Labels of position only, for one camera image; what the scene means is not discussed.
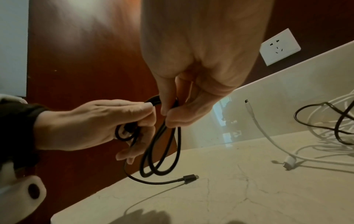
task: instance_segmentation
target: brown wooden surface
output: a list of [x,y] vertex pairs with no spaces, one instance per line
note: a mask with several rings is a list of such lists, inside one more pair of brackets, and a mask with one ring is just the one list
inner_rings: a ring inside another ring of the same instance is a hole
[[[139,52],[140,2],[105,2],[109,7],[102,22],[70,10],[66,0],[30,0],[29,102],[69,110],[91,100],[144,101],[157,94]],[[352,0],[276,1],[265,39],[290,28],[302,50],[269,67],[258,57],[246,83],[354,40],[353,9]],[[122,179],[115,154],[125,147],[112,141],[76,152],[43,152],[35,173],[47,198],[22,223],[49,223],[54,213]],[[138,163],[129,169],[137,170]]]

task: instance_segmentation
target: marble countertop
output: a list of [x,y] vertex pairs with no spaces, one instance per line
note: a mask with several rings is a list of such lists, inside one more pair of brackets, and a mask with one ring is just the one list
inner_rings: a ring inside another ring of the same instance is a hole
[[[274,137],[294,150],[314,144],[307,131]],[[306,149],[302,155],[354,161],[350,154]],[[187,185],[144,185],[128,178],[55,214],[53,224],[354,223],[354,167],[298,162],[260,138],[182,151],[175,170],[149,181],[196,174]],[[166,159],[171,164],[174,155]]]

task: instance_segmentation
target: white power socket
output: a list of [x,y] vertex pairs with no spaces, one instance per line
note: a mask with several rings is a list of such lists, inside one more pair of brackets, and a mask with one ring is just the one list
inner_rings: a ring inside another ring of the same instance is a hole
[[287,56],[301,50],[289,29],[282,31],[274,37],[264,41],[259,52],[266,65],[269,66]]

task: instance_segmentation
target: black usb cable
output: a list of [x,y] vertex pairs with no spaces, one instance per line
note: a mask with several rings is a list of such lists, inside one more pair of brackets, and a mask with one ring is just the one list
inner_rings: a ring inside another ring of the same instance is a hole
[[[161,104],[161,100],[160,100],[160,97],[158,95],[157,96],[153,96],[150,99],[148,99],[146,101],[146,103],[148,103],[148,102],[152,103],[153,106]],[[173,107],[177,107],[177,106],[178,106],[178,100],[175,101]],[[124,130],[129,132],[129,133],[131,133],[132,135],[127,137],[127,138],[121,138],[119,136],[119,133],[118,133],[120,127],[121,127],[121,125],[118,125],[117,128],[115,129],[116,138],[118,140],[121,140],[121,141],[129,141],[129,140],[133,139],[133,141],[132,141],[132,143],[130,145],[130,147],[132,147],[136,143],[136,140],[137,140],[137,138],[138,138],[138,136],[140,134],[140,129],[141,128],[138,126],[137,122],[132,122],[132,123],[125,124],[124,125]],[[166,127],[165,121],[164,121],[163,124],[161,125],[161,127],[156,132],[156,134],[153,137],[150,145],[146,149],[146,151],[145,151],[145,153],[143,155],[143,158],[140,161],[139,172],[140,172],[140,175],[142,177],[144,177],[144,178],[147,178],[147,177],[149,177],[149,176],[151,176],[153,174],[156,174],[156,175],[159,175],[159,176],[167,175],[176,167],[176,165],[178,163],[178,159],[180,158],[180,153],[181,153],[181,127],[177,128],[177,153],[176,153],[176,158],[174,159],[174,162],[172,163],[172,165],[166,170],[163,170],[163,171],[158,170],[158,168],[161,166],[161,164],[163,163],[163,161],[167,157],[167,154],[169,152],[169,149],[170,149],[172,141],[173,141],[173,137],[174,137],[174,133],[176,131],[176,128],[172,128],[169,141],[168,141],[168,143],[166,145],[165,152],[161,156],[160,161],[157,163],[156,166],[154,166],[154,163],[152,161],[152,155],[153,155],[153,149],[154,149],[155,143],[160,139],[160,137],[163,135],[163,133],[165,133],[166,130],[167,130],[167,127]],[[148,172],[148,173],[144,172],[144,164],[145,164],[146,160],[147,160],[147,164],[149,165],[149,168],[151,169],[151,171]],[[187,176],[184,176],[184,177],[176,179],[176,180],[170,180],[170,181],[166,181],[166,182],[149,182],[149,181],[140,180],[138,178],[135,178],[135,177],[131,176],[130,174],[127,173],[125,168],[126,168],[126,161],[125,161],[124,166],[123,166],[123,170],[124,170],[125,174],[132,180],[135,180],[137,182],[144,183],[144,184],[149,184],[149,185],[165,185],[165,184],[181,182],[181,181],[184,181],[184,183],[190,183],[190,182],[195,181],[195,180],[197,180],[199,178],[198,175],[192,174],[192,175],[187,175]]]

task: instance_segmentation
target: white usb cable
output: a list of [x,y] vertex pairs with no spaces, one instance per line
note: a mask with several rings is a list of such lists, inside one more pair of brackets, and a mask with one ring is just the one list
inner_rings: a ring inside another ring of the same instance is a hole
[[[331,100],[330,103],[332,103],[333,105],[344,102],[344,107],[347,108],[348,104],[347,104],[347,100],[350,98],[354,98],[354,90],[347,95],[338,97],[334,100]],[[298,152],[304,148],[310,147],[310,146],[306,146],[306,147],[300,147],[298,149],[296,149],[293,153],[285,150],[284,148],[280,147],[275,141],[273,141],[273,139],[271,139],[271,137],[263,130],[263,128],[259,125],[251,104],[248,102],[248,100],[245,101],[246,103],[246,109],[248,111],[248,113],[251,115],[253,122],[255,123],[255,125],[257,126],[257,128],[262,132],[262,134],[278,149],[280,149],[281,151],[285,152],[286,154],[288,154],[288,156],[286,157],[283,166],[287,169],[290,170],[295,166],[296,163],[296,159],[302,159],[305,161],[311,161],[311,162],[320,162],[320,163],[330,163],[330,164],[337,164],[337,165],[347,165],[347,166],[354,166],[354,162],[344,162],[344,161],[332,161],[332,160],[323,160],[323,159],[315,159],[315,158],[309,158],[309,157],[304,157],[304,156],[300,156],[298,155]],[[307,123],[310,124],[311,119],[313,118],[313,116],[316,113],[319,112],[323,112],[328,108],[328,106],[320,106],[318,107],[316,110],[314,110],[311,115],[309,116]],[[350,120],[350,119],[344,119],[343,121],[346,121],[346,124],[343,124],[340,126],[340,128],[347,128],[348,131],[352,131],[354,129],[354,121]],[[312,127],[309,127],[310,132],[318,137],[320,139],[320,141],[324,142],[324,145],[314,145],[314,146],[321,146],[324,148],[329,148],[329,149],[338,149],[338,146],[343,147],[343,151],[354,151],[354,147],[353,146],[348,146],[348,145],[343,145],[342,143],[339,143],[337,141],[335,141],[336,139],[333,138],[333,134],[328,134],[329,131],[325,130],[320,134],[317,134]]]

